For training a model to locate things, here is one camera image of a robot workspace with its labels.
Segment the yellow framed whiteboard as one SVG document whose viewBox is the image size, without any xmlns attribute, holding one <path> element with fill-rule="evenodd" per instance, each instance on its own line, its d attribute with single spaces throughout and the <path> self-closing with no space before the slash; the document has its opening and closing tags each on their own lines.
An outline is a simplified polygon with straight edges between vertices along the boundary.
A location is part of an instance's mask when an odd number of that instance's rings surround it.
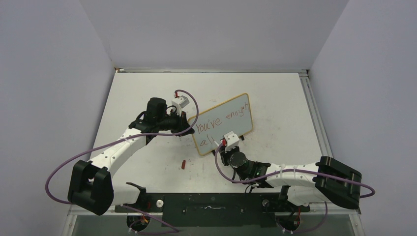
<svg viewBox="0 0 417 236">
<path fill-rule="evenodd" d="M 188 123 L 197 120 L 193 129 L 193 141 L 200 156 L 205 156 L 216 149 L 216 141 L 224 138 L 229 132 L 238 136 L 251 132 L 254 124 L 251 113 L 249 95 L 243 93 L 216 105 L 206 111 L 192 116 Z"/>
</svg>

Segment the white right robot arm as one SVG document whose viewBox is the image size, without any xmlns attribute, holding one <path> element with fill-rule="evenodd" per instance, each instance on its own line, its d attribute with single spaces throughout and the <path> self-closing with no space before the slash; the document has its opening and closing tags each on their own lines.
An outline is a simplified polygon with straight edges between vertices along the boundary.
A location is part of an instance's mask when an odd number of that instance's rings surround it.
<svg viewBox="0 0 417 236">
<path fill-rule="evenodd" d="M 239 176 L 238 180 L 227 179 L 232 183 L 279 187 L 282 194 L 278 204 L 283 210 L 318 202 L 359 208 L 361 173 L 332 157 L 322 156 L 318 162 L 304 165 L 271 164 L 248 160 L 238 147 L 226 152 L 222 146 L 213 155 L 220 155 L 224 164 Z"/>
</svg>

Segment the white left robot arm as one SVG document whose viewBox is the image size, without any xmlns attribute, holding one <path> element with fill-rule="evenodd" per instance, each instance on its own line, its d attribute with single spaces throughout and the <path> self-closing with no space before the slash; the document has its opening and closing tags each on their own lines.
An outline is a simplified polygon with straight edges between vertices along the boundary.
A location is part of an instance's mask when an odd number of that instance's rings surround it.
<svg viewBox="0 0 417 236">
<path fill-rule="evenodd" d="M 185 136 L 194 133 L 183 108 L 189 104 L 185 96 L 177 96 L 168 106 L 162 98 L 151 98 L 147 109 L 131 122 L 118 140 L 89 161 L 75 163 L 68 191 L 68 201 L 96 215 L 111 206 L 127 204 L 133 211 L 142 211 L 147 199 L 144 187 L 127 182 L 114 184 L 118 169 L 139 149 L 156 136 Z"/>
</svg>

